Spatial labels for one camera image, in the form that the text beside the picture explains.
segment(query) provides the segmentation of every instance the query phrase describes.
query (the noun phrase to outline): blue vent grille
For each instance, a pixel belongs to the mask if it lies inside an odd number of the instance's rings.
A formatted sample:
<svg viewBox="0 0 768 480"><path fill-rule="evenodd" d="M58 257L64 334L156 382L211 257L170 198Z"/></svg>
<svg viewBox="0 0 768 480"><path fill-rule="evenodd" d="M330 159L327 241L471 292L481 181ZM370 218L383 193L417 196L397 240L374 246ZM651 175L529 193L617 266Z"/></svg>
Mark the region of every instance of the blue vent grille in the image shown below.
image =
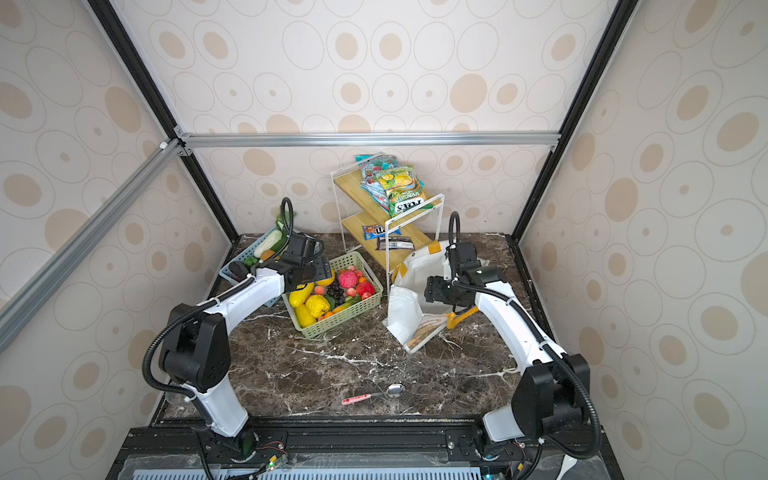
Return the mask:
<svg viewBox="0 0 768 480"><path fill-rule="evenodd" d="M217 480L251 473L230 468L215 474ZM133 480L206 480L203 470L136 470ZM480 480L476 467L424 468L295 468L263 473L259 480Z"/></svg>

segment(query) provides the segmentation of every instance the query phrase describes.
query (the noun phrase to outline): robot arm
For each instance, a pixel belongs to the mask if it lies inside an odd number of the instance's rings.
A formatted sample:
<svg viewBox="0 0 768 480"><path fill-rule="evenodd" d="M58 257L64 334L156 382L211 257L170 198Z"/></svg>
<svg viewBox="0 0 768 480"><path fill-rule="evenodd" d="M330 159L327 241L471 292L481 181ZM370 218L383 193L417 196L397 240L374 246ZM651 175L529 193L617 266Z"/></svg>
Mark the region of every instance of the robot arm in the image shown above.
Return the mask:
<svg viewBox="0 0 768 480"><path fill-rule="evenodd" d="M293 218L290 201L283 202ZM150 386L186 396L219 435L220 442L243 457L251 453L251 439L243 431L248 413L237 400L227 374L231 362L228 337L268 300L304 283L331 277L323 242L294 233L292 222L288 231L279 259L261 263L243 282L218 297L196 306L180 304L171 310L168 326L150 345L142 366ZM158 349L159 366L175 386L167 386L152 376L151 360Z"/></svg>
<svg viewBox="0 0 768 480"><path fill-rule="evenodd" d="M475 246L458 237L458 214L454 212L444 276L429 277L424 296L428 302L455 308L477 306L496 327L522 373L511 403L483 416L488 437L492 442L541 438L589 419L596 441L586 452L568 454L590 458L600 445L600 425L589 399L589 365L581 355L568 355L547 336L525 312L498 269L482 266ZM556 440L552 442L565 449Z"/></svg>

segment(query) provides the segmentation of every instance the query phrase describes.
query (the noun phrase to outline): marble countertop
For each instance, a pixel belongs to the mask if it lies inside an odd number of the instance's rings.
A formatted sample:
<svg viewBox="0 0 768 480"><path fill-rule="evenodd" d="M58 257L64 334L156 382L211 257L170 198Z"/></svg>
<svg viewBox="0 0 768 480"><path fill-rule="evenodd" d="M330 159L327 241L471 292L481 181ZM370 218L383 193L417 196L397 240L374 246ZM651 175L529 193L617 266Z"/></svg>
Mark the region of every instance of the marble countertop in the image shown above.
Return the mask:
<svg viewBox="0 0 768 480"><path fill-rule="evenodd" d="M240 238L237 252L259 235ZM338 233L319 236L329 258L342 255ZM347 247L355 245L347 235ZM465 233L512 284L529 310L528 297L505 236ZM384 269L359 250L384 284ZM226 281L218 293L229 288ZM416 353L407 353L382 325L382 305L315 339L293 328L283 301L253 312L230 335L230 381L251 415L468 415L497 409L511 400L520 375L490 320L476 313L455 329L444 329ZM402 383L397 399L378 397L351 406L349 396L380 392ZM196 417L192 406L167 405L161 418Z"/></svg>

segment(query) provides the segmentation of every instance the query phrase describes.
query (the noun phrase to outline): cable tie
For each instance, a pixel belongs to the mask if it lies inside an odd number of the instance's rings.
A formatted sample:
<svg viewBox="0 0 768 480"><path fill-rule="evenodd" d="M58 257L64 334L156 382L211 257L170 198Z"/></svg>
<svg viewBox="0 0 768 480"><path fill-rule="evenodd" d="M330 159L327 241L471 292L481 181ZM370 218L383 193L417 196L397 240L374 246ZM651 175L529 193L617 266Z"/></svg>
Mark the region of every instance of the cable tie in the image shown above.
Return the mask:
<svg viewBox="0 0 768 480"><path fill-rule="evenodd" d="M552 341L551 340L544 340L543 342L538 344L538 349L543 350L544 345L549 345L549 347L552 347Z"/></svg>

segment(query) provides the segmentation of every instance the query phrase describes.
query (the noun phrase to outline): wooden shelf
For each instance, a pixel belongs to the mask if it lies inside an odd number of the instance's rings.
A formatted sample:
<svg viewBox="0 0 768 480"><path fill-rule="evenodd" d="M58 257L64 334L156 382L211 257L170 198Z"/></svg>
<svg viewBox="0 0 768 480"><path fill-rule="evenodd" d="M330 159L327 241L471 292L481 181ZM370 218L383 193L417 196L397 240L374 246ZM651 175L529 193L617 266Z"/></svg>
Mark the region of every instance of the wooden shelf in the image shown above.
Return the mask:
<svg viewBox="0 0 768 480"><path fill-rule="evenodd" d="M334 181L336 182L336 186L340 188L342 192L347 194L358 207L362 208L362 212L343 220L342 224L352 236L355 237L355 240L357 240L360 245L371 254L371 257L379 262L379 265L383 266L386 270L386 252L376 249L376 246L378 245L377 239L365 240L365 237L362 234L362 226L381 225L383 227L386 221L389 220L389 215L371 198L367 191L360 187L360 182L362 182L362 173L360 170L351 171L348 174L336 178ZM423 192L427 199L432 197L426 190L423 190ZM437 201L433 203L433 205L438 205L439 203L440 202ZM403 220L408 220L420 213L421 211L417 211L408 215ZM400 227L400 232L402 232L401 234L404 237L410 237L413 242L414 250L418 250L432 242L432 240L423 234L419 228L415 227L413 223ZM411 252L412 250L390 250L389 269L391 270L402 263Z"/></svg>
<svg viewBox="0 0 768 480"><path fill-rule="evenodd" d="M336 178L336 186L339 187L342 192L349 195L349 198L376 220L372 223L379 224L383 227L384 223L389 220L389 215L375 201L373 201L368 192L360 188L360 182L362 182L362 173L360 173L360 170L354 170L346 175ZM424 195L426 195L427 200L432 198L432 194L427 190L423 190L423 192ZM439 204L440 202L436 201L432 205L437 206ZM420 212L415 212L410 214L403 220L408 220L419 213Z"/></svg>
<svg viewBox="0 0 768 480"><path fill-rule="evenodd" d="M375 220L367 212L360 212L354 217L350 217L342 221L344 227L349 230L349 233L355 237L355 240L357 240L360 245L362 245L362 248L366 249L366 252L370 253L371 257L373 257L374 260L379 262L379 265L386 269L386 252L384 250L376 249L376 246L379 244L378 239L374 238L373 240L365 240L365 237L362 234L363 225L376 225L378 222L379 221ZM414 250L418 250L419 248L432 242L429 237L423 234L421 230L414 227L412 224L401 227L400 231L402 232L403 236L411 238L413 241ZM413 250L390 250L390 269L393 269L402 263L403 260L405 260L406 257L411 254L412 251Z"/></svg>

